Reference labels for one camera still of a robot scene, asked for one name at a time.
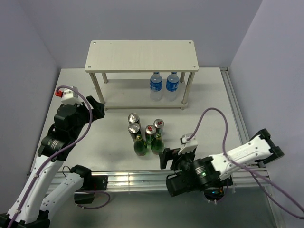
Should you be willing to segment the green glass bottle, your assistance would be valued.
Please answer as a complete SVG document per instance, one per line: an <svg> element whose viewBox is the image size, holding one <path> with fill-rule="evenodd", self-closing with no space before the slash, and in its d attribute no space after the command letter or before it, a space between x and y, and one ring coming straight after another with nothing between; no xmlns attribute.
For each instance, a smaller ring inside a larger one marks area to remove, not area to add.
<svg viewBox="0 0 304 228"><path fill-rule="evenodd" d="M163 152L164 149L164 142L162 139L161 133L156 133L155 138L151 142L151 151L154 154L160 154Z"/></svg>
<svg viewBox="0 0 304 228"><path fill-rule="evenodd" d="M145 156L148 148L147 148L147 144L146 141L142 138L141 134L138 134L135 138L135 142L133 145L133 149L136 153L136 155L138 156Z"/></svg>

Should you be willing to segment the silver blue energy can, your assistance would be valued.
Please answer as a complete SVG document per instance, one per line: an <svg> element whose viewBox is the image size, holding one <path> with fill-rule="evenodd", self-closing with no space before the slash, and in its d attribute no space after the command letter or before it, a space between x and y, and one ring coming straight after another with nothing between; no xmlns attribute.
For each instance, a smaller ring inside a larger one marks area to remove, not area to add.
<svg viewBox="0 0 304 228"><path fill-rule="evenodd" d="M163 136L164 121L160 118L155 119L153 125L155 127L155 134L159 133L161 136Z"/></svg>
<svg viewBox="0 0 304 228"><path fill-rule="evenodd" d="M151 144L155 138L156 128L153 125L148 125L145 128L145 139L147 144Z"/></svg>

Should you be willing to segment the black yellow-label can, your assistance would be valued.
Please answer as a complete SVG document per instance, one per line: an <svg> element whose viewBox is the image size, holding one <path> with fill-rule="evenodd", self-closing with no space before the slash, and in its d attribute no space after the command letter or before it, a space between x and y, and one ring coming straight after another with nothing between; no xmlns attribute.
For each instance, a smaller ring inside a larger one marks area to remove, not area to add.
<svg viewBox="0 0 304 228"><path fill-rule="evenodd" d="M141 135L141 127L138 123L131 123L129 126L128 126L128 132L132 138L132 140L135 142L136 141L136 136L137 135Z"/></svg>
<svg viewBox="0 0 304 228"><path fill-rule="evenodd" d="M129 124L137 123L138 125L141 125L139 115L137 113L130 113L128 116L128 123Z"/></svg>

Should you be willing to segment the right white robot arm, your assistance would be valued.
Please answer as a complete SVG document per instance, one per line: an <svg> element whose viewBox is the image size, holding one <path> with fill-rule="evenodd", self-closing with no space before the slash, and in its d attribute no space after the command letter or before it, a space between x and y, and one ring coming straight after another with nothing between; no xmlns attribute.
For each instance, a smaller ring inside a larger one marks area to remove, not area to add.
<svg viewBox="0 0 304 228"><path fill-rule="evenodd" d="M173 177L166 178L166 187L172 197L185 192L204 191L232 185L229 177L238 171L241 165L257 162L268 164L284 156L280 147L271 140L267 129L260 130L249 142L228 151L195 159L198 146L196 138L186 134L180 139L181 147L165 148L159 153L160 168L165 169L168 161L175 172Z"/></svg>

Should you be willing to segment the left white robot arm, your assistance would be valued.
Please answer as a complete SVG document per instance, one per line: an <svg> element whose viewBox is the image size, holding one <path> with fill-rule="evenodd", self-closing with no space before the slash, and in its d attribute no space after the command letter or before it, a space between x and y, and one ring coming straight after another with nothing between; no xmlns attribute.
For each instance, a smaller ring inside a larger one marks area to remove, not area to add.
<svg viewBox="0 0 304 228"><path fill-rule="evenodd" d="M81 139L85 124L105 116L104 104L92 96L86 102L63 102L54 123L41 141L34 169L11 209L0 216L2 228L48 228L58 208L77 190L92 191L92 171L81 165L71 168L64 181L50 194L47 190L69 153Z"/></svg>

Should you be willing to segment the white two-tier shelf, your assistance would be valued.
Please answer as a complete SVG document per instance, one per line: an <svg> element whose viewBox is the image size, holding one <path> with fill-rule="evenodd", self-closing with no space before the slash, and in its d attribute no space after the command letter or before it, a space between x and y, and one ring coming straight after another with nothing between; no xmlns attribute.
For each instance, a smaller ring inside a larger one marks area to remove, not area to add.
<svg viewBox="0 0 304 228"><path fill-rule="evenodd" d="M199 70L192 40L93 40L85 71L106 109L185 109ZM174 101L150 99L150 76L180 74Z"/></svg>

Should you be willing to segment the right clear water bottle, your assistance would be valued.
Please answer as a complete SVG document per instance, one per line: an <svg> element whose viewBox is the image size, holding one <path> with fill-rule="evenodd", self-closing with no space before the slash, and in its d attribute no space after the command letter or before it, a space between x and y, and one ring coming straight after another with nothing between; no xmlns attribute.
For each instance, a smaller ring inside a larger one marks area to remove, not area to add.
<svg viewBox="0 0 304 228"><path fill-rule="evenodd" d="M179 86L179 77L176 72L172 72L166 80L165 98L168 101L174 101L177 97Z"/></svg>

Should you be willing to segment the clear water bottle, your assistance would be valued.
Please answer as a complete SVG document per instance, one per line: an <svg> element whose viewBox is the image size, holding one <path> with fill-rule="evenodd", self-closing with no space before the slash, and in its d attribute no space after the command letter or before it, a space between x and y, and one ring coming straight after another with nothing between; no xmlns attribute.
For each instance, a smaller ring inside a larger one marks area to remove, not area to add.
<svg viewBox="0 0 304 228"><path fill-rule="evenodd" d="M165 98L168 101L174 101L177 97L179 86L179 77L176 72L172 72L166 80Z"/></svg>
<svg viewBox="0 0 304 228"><path fill-rule="evenodd" d="M154 72L150 77L150 98L160 101L162 98L162 77L159 72Z"/></svg>

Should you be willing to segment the left clear water bottle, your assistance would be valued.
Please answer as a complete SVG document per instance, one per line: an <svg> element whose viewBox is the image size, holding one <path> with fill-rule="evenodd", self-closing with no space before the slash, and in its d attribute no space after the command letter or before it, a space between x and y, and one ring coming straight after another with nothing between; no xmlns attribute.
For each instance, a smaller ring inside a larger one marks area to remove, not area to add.
<svg viewBox="0 0 304 228"><path fill-rule="evenodd" d="M160 101L162 98L162 77L159 72L154 72L150 77L150 98Z"/></svg>

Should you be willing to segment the aluminium frame rail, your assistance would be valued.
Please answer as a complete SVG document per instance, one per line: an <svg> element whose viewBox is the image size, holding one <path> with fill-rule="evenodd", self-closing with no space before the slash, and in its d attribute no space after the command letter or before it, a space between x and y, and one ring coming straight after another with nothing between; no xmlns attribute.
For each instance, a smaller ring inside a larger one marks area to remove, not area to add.
<svg viewBox="0 0 304 228"><path fill-rule="evenodd" d="M165 122L164 140L176 148L180 137L191 133L201 113L209 111L197 132L197 158L221 152L228 130L226 148L231 150L249 140L235 108L235 100L225 68L201 68L194 77L189 105L185 110L138 110L142 125L156 118ZM217 205L205 201L201 192L171 197L165 179L170 170L161 170L159 158L149 152L135 155L127 132L129 110L109 110L93 123L89 134L70 153L66 167L83 165L96 176L107 175L107 197L97 194L93 202L101 209L78 208L73 197L62 204L51 220L53 228L283 228L279 209L247 171L233 174L233 186Z"/></svg>

